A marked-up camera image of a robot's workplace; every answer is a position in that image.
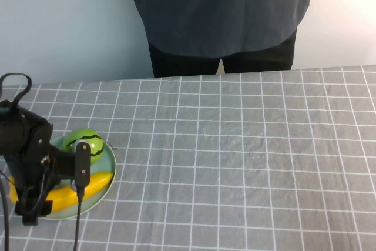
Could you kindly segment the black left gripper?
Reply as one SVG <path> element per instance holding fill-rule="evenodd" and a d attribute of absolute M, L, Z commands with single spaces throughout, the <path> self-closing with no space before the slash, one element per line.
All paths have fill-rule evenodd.
<path fill-rule="evenodd" d="M 49 157 L 53 126 L 46 123 L 33 129 L 17 126 L 9 134 L 11 148 L 6 154 L 18 197 L 16 211 L 22 215 L 24 226 L 37 226 L 38 215 L 49 215 L 52 201 L 46 200 L 53 187 Z"/>

